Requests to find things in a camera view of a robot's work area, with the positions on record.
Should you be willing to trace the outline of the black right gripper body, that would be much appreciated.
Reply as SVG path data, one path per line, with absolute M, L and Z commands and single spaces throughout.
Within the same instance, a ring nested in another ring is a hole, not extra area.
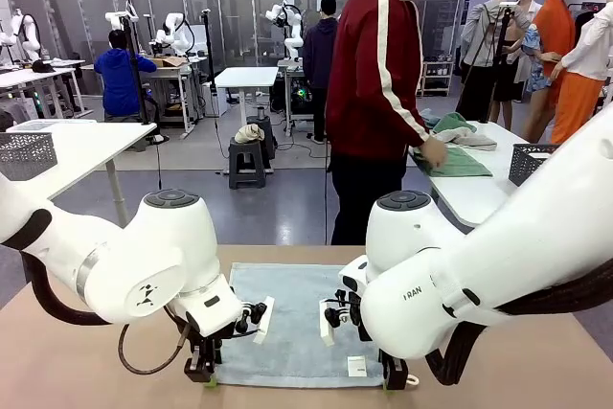
M 388 353 L 380 352 L 380 363 L 384 375 L 408 375 L 408 365 L 405 360 L 396 358 Z

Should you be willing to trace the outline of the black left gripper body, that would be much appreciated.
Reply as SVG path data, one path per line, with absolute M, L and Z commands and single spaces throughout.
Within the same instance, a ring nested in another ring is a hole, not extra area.
M 220 365 L 222 363 L 222 341 L 225 338 L 223 329 L 208 336 L 202 336 L 195 328 L 188 332 L 190 342 L 191 365 Z

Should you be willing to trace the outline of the person's right hand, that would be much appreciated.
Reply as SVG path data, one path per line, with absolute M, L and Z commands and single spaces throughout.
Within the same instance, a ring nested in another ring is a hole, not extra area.
M 442 166 L 447 160 L 447 147 L 435 136 L 429 136 L 420 146 L 420 153 L 433 168 Z

